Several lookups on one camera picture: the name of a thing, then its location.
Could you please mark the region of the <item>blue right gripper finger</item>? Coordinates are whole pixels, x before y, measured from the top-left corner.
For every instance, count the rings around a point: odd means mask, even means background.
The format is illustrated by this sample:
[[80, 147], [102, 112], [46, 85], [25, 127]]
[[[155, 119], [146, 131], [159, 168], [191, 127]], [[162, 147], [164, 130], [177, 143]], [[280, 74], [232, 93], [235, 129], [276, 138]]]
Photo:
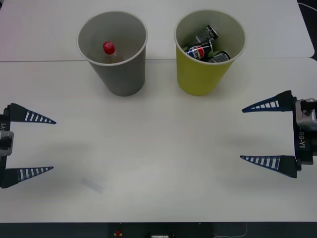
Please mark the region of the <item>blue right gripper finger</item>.
[[297, 161], [294, 156], [246, 156], [241, 155], [241, 159], [254, 165], [278, 172], [290, 178], [297, 178]]
[[274, 97], [254, 103], [244, 108], [242, 112], [289, 112], [293, 111], [293, 107], [294, 97], [291, 90], [287, 90]]

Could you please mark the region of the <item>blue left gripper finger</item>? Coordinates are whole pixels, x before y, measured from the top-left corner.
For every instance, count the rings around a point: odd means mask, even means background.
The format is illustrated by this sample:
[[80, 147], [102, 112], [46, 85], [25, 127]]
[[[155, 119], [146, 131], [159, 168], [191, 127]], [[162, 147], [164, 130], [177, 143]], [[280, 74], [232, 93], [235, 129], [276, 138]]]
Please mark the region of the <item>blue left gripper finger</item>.
[[1, 171], [1, 188], [9, 188], [52, 170], [53, 167], [11, 168]]
[[9, 118], [13, 122], [56, 124], [54, 120], [15, 103], [9, 105], [9, 111]]

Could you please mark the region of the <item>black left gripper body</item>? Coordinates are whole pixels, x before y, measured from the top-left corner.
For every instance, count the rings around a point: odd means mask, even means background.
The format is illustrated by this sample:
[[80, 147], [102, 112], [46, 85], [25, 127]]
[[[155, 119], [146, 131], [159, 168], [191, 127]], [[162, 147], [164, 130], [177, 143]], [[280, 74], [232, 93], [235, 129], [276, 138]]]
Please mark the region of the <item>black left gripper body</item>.
[[0, 187], [4, 180], [4, 173], [6, 169], [7, 154], [11, 149], [11, 135], [9, 112], [4, 110], [0, 115]]

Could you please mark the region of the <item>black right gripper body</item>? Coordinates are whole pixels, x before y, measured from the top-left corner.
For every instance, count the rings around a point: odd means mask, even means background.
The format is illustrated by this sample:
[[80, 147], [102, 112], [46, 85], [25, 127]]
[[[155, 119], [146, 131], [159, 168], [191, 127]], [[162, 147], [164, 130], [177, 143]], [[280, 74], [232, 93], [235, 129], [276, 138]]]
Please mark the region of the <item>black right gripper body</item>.
[[293, 111], [295, 158], [302, 165], [312, 165], [317, 155], [317, 101], [301, 99]]

